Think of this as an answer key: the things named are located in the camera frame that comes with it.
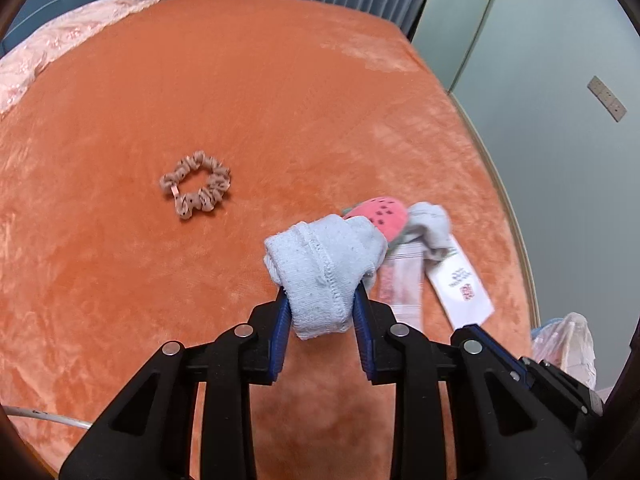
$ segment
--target metal screw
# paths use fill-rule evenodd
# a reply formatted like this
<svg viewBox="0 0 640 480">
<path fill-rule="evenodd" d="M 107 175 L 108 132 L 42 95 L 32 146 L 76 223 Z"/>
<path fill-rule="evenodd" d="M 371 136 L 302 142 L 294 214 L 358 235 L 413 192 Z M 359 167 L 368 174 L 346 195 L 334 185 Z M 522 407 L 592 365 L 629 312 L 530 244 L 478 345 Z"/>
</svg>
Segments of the metal screw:
<svg viewBox="0 0 640 480">
<path fill-rule="evenodd" d="M 391 325 L 389 332 L 397 337 L 404 337 L 409 335 L 409 327 L 402 323 L 396 323 L 395 325 Z"/>
<path fill-rule="evenodd" d="M 482 351 L 482 345 L 475 339 L 469 339 L 462 345 L 467 352 L 472 355 L 479 354 Z"/>
<path fill-rule="evenodd" d="M 234 334 L 238 337 L 249 337 L 252 333 L 254 333 L 254 327 L 247 324 L 238 325 L 234 329 Z"/>
<path fill-rule="evenodd" d="M 180 343 L 177 341 L 169 341 L 162 345 L 162 353 L 164 355 L 176 355 L 180 351 Z"/>
</svg>

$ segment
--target hair tie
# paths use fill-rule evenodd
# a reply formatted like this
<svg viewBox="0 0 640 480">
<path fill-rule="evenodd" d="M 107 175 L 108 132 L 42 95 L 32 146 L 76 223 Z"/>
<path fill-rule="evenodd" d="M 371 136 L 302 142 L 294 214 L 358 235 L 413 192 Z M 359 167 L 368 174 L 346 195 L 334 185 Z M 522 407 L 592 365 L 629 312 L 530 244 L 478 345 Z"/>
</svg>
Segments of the hair tie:
<svg viewBox="0 0 640 480">
<path fill-rule="evenodd" d="M 182 182 L 191 171 L 200 168 L 210 172 L 207 184 L 194 193 L 180 194 L 178 184 Z M 222 200 L 225 191 L 229 189 L 229 169 L 222 166 L 212 156 L 207 156 L 200 150 L 192 156 L 181 159 L 173 173 L 164 174 L 160 178 L 160 187 L 163 192 L 173 194 L 175 200 L 175 212 L 182 220 L 191 218 L 194 209 L 205 212 L 212 211 L 217 202 Z"/>
</svg>

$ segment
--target clothing tag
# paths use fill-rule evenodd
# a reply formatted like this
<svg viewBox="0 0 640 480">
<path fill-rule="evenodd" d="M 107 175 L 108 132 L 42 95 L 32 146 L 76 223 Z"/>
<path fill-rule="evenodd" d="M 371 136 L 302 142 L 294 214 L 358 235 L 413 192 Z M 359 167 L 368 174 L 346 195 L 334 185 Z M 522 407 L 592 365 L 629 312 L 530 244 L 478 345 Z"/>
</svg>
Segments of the clothing tag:
<svg viewBox="0 0 640 480">
<path fill-rule="evenodd" d="M 389 252 L 378 271 L 378 301 L 391 307 L 396 320 L 422 331 L 424 245 L 400 244 Z"/>
<path fill-rule="evenodd" d="M 475 269 L 451 235 L 452 249 L 440 263 L 428 262 L 427 277 L 440 298 L 454 330 L 468 324 L 482 324 L 494 312 Z"/>
</svg>

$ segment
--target orange bed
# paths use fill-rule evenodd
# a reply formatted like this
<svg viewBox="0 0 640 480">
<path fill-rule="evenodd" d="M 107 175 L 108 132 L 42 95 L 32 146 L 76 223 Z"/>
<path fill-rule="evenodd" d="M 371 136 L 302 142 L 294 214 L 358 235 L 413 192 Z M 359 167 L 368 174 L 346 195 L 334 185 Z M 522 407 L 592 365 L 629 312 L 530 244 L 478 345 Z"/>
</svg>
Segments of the orange bed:
<svg viewBox="0 0 640 480">
<path fill-rule="evenodd" d="M 158 178 L 194 150 L 232 185 L 182 222 Z M 437 79 L 378 18 L 305 0 L 159 2 L 53 62 L 0 121 L 0 158 L 3 404 L 94 420 L 164 341 L 213 340 L 274 297 L 267 236 L 378 195 L 447 209 L 496 308 L 484 327 L 529 351 L 488 171 Z M 426 335 L 447 342 L 429 285 L 422 302 Z M 252 389 L 258 475 L 388 478 L 393 397 L 367 383 L 353 331 L 292 336 L 276 385 Z M 15 423 L 56 468 L 82 435 Z"/>
</svg>

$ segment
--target white wall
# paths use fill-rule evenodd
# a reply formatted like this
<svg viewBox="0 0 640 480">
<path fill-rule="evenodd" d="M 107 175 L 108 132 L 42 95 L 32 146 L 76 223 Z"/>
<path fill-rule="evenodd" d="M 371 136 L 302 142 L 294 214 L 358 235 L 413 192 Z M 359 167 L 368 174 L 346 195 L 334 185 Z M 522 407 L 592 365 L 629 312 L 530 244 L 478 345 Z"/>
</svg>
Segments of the white wall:
<svg viewBox="0 0 640 480">
<path fill-rule="evenodd" d="M 611 386 L 640 316 L 638 33 L 617 0 L 494 0 L 453 93 L 513 203 L 542 318 L 584 314 Z"/>
<path fill-rule="evenodd" d="M 488 0 L 427 0 L 412 43 L 444 88 L 462 64 Z"/>
</svg>

